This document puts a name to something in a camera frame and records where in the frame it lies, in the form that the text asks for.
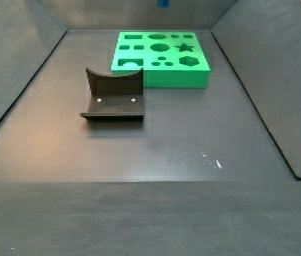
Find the blue object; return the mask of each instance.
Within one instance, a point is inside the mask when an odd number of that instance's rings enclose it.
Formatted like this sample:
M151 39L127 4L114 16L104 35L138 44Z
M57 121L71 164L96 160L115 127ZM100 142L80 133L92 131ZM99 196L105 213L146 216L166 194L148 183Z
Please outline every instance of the blue object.
M156 6L160 8L168 7L170 0L156 0Z

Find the gray wall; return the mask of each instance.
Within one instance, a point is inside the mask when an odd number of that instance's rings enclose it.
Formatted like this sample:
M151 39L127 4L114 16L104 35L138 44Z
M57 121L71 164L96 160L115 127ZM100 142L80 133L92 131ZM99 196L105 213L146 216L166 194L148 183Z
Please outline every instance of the gray wall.
M0 0L0 118L64 32L37 2Z
M301 177L301 0L240 0L212 33Z
M210 29L238 0L39 0L69 29Z

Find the star-shaped hole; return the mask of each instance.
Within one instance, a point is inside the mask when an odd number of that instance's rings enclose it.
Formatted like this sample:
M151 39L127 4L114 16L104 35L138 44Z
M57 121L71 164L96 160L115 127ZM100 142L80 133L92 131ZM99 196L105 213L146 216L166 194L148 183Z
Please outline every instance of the star-shaped hole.
M179 49L179 52L184 52L184 51L192 52L192 48L195 46L188 46L187 44L183 43L182 45L175 46L175 47Z

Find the green shape sorter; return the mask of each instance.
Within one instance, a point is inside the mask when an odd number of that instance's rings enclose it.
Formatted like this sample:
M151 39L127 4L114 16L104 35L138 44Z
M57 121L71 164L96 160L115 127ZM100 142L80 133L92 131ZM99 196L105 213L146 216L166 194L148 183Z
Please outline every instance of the green shape sorter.
M120 32L111 71L144 69L147 88L206 88L207 60L192 32Z

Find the black stand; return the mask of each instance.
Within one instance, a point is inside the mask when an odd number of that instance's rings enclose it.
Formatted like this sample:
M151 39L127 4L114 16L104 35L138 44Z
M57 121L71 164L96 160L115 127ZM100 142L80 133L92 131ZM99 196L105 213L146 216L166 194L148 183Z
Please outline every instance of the black stand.
M105 76L85 69L91 88L91 102L85 119L142 119L143 70L130 75Z

